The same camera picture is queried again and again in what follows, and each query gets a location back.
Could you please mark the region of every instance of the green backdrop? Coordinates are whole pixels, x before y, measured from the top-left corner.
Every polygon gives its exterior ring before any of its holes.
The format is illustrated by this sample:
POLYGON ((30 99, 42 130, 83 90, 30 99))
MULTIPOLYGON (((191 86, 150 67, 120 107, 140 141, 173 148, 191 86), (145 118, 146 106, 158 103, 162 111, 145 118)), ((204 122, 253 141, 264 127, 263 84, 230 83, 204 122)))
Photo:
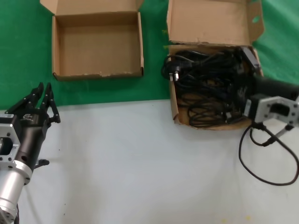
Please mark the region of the green backdrop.
MULTIPOLYGON (((169 98, 160 75, 167 55, 167 0, 141 8, 145 74, 140 78, 58 82, 51 74, 51 17, 39 0, 0 0, 0 109, 39 82, 51 82, 58 105, 169 98)), ((265 34, 254 44, 268 77, 299 84, 299 1, 263 0, 265 34)))

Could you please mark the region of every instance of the cardboard box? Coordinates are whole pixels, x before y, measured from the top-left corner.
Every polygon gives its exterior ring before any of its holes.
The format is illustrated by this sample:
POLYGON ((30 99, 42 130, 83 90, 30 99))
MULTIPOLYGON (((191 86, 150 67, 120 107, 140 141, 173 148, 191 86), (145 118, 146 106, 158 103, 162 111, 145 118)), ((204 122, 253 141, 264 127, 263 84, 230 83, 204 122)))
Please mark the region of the cardboard box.
MULTIPOLYGON (((264 32, 260 0, 169 0, 167 25, 171 42, 187 44, 171 45, 171 55, 184 49, 212 54, 249 46, 258 59, 251 45, 264 32)), ((173 120, 189 126, 187 110, 178 108, 174 82, 170 82, 170 95, 173 120)), ((246 120, 209 129, 233 130, 249 124, 246 120)))
POLYGON ((53 14, 59 81, 143 75, 142 0, 40 0, 53 14))

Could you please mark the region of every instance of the empty cardboard box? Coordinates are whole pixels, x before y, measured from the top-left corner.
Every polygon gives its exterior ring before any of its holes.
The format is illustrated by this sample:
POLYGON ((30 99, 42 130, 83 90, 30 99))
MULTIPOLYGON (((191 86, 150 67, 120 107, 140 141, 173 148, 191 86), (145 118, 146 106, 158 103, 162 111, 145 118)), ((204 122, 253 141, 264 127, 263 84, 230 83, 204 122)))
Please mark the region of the empty cardboard box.
POLYGON ((59 81, 143 75, 142 0, 40 0, 53 14, 59 81))
MULTIPOLYGON (((260 0, 169 0, 167 25, 173 43, 170 54, 191 49, 216 53, 225 48, 249 46, 264 32, 260 0)), ((171 110, 175 123, 189 126, 185 108, 178 107, 174 82, 170 81, 171 110)), ((234 125, 212 127, 213 130, 232 130, 248 126, 248 121, 234 125)))

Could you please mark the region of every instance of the white table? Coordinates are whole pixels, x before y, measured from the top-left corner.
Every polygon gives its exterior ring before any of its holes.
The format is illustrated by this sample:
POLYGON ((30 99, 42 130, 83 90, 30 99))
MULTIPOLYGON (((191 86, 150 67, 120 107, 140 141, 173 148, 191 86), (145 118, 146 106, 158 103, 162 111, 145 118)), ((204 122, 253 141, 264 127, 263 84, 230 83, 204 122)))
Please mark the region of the white table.
MULTIPOLYGON (((60 107, 24 187, 20 224, 297 224, 299 181, 275 187, 238 160, 243 130, 175 125, 168 100, 60 107)), ((271 121, 273 131, 284 125, 271 121)), ((267 136, 255 132, 257 140, 267 136)), ((282 140, 299 155, 299 130, 282 140)), ((248 166, 287 182, 295 161, 278 144, 244 140, 248 166)))

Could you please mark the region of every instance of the box flap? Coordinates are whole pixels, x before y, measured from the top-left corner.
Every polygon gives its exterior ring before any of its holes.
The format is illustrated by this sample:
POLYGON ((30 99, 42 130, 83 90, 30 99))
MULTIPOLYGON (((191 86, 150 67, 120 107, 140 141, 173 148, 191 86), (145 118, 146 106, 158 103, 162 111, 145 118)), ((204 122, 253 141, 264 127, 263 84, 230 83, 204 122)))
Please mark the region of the box flap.
POLYGON ((56 14, 58 0, 40 0, 40 3, 53 14, 56 14))
POLYGON ((55 15, 137 12, 143 0, 40 0, 55 15))
POLYGON ((169 39, 251 45, 264 32, 260 0, 169 0, 169 39))

